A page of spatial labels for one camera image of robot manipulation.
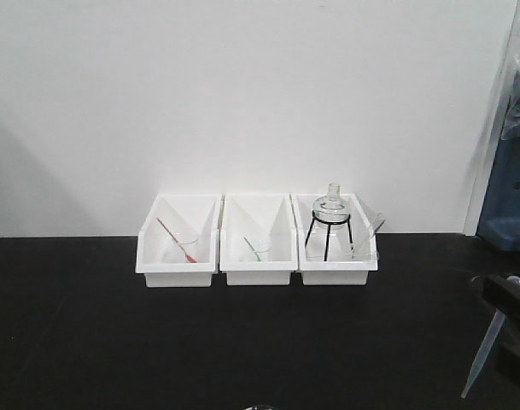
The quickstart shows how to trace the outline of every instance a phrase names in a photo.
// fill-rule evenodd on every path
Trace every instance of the black countertop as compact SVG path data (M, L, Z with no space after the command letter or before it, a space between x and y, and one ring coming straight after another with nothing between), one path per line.
M471 279L520 274L520 254L378 248L366 286L148 289L134 237L0 239L0 410L520 409L493 358L460 398L493 314Z

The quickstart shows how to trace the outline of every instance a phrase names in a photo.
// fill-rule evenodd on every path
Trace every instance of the storage bin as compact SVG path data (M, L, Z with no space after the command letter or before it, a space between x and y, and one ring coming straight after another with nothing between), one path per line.
M138 233L136 272L148 287L210 286L217 272L220 204L217 195L156 197Z
M303 284L365 284L369 271L377 270L377 246L371 222L355 194L342 195L351 208L354 252L346 225L332 228L328 260L324 261L326 230L315 222L307 248L305 241L312 220L314 201L323 194L292 194L298 234L299 272Z
M289 195L226 195L219 245L228 285L289 284L297 269Z

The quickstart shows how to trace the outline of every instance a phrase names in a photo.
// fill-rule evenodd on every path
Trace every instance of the black wire stand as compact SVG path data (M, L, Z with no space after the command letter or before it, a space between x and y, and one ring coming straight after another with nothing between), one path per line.
M328 260L328 249L330 248L330 231L331 227L333 225L343 225L347 224L348 229L348 242L352 245L353 243L353 234L351 233L351 215L347 217L346 220L343 220L341 222L327 222L325 220L320 220L317 218L313 211L313 220L311 221L311 225L309 226L309 232L307 233L307 238L305 239L305 246L307 246L307 243L309 242L309 237L311 236L311 231L313 230L314 221L317 221L319 224L324 224L328 226L327 232L326 232L326 246L324 247L324 262Z

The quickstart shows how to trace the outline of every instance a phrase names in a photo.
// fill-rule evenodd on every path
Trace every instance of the stirring rod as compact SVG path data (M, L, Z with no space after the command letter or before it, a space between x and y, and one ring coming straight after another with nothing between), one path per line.
M517 284L520 286L520 278L518 276L510 276L506 280L510 280L513 284ZM499 309L496 309L495 315L493 316L493 320L491 320L491 324L488 327L488 331L485 333L483 337L482 344L476 353L476 357L472 362L472 366L470 367L470 371L468 373L468 378L466 379L466 384L464 385L463 393L461 393L461 398L466 398L468 395L468 390L478 377L478 374L482 371L483 364L485 360L489 356L489 352L493 347L493 343L499 335L500 328L505 323L506 316Z
M188 260L188 262L191 262L191 263L197 263L197 261L195 260L195 258L191 255L189 255L184 247L182 246L182 244L180 242L178 242L178 239L176 239L176 237L172 234L172 232L169 231L169 229L165 226L165 224L163 224L163 222L157 218L157 221L161 224L161 226L163 228L165 228L165 231L167 231L167 233L171 236L172 240L180 247L180 249L182 249L182 252L184 252L184 255L185 255L185 259Z
M256 259L258 260L258 262L261 262L261 258L260 256L258 255L258 251L256 249L254 249L254 246L252 246L252 244L250 243L250 241L246 238L246 237L242 237L242 239L244 239L244 241L248 244L248 246L252 249L252 252L254 252L254 255L256 255Z

